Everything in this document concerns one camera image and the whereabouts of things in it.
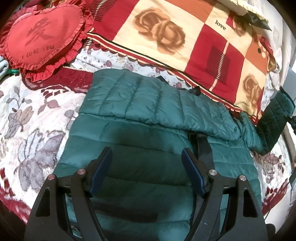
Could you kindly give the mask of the green quilted puffer jacket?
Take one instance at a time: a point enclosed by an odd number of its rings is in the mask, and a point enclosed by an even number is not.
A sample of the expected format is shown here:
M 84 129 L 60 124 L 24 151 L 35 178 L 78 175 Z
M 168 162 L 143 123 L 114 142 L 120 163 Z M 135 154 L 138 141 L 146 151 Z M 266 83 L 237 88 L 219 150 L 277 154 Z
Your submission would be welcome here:
M 232 116 L 203 94 L 127 70 L 100 70 L 54 172 L 72 175 L 110 147 L 111 166 L 93 197 L 106 238 L 183 240 L 202 200 L 182 165 L 182 150 L 204 152 L 197 144 L 207 139 L 212 151 L 207 166 L 226 177 L 246 176 L 261 201 L 251 153 L 272 149 L 294 109 L 281 89 L 254 125 L 246 114 Z

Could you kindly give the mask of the red heart-shaped ruffled pillow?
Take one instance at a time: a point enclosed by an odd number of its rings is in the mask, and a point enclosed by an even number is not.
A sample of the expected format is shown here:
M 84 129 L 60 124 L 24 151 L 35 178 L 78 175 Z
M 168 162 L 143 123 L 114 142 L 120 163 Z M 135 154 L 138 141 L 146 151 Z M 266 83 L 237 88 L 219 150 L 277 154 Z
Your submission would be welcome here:
M 24 7 L 1 29 L 1 56 L 30 82 L 46 80 L 76 58 L 93 22 L 86 1 Z

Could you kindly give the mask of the red cream rose quilt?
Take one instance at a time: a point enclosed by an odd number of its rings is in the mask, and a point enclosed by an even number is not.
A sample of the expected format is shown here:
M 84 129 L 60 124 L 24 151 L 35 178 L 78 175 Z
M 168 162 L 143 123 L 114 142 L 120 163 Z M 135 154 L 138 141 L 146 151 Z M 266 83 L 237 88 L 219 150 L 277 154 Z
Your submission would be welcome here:
M 263 114 L 273 50 L 221 1 L 87 1 L 94 47 L 156 65 L 253 122 Z

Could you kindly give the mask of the light blue folded cloth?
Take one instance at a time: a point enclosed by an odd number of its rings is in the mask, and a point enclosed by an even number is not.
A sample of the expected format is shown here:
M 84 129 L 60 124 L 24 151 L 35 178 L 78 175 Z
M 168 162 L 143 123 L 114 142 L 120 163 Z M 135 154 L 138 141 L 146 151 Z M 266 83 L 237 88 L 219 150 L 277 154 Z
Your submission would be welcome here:
M 0 79 L 2 79 L 9 69 L 9 63 L 3 56 L 0 56 Z

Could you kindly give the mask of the floral white red bedspread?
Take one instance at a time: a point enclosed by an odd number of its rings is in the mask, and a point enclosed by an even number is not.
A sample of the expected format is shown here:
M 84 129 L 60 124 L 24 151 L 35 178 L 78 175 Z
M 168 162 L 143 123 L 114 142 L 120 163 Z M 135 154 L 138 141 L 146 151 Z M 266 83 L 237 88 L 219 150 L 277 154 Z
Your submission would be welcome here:
M 28 221 L 44 178 L 60 159 L 93 73 L 106 68 L 161 76 L 187 88 L 166 70 L 89 48 L 45 81 L 27 82 L 10 68 L 1 79 L 1 208 L 21 222 Z

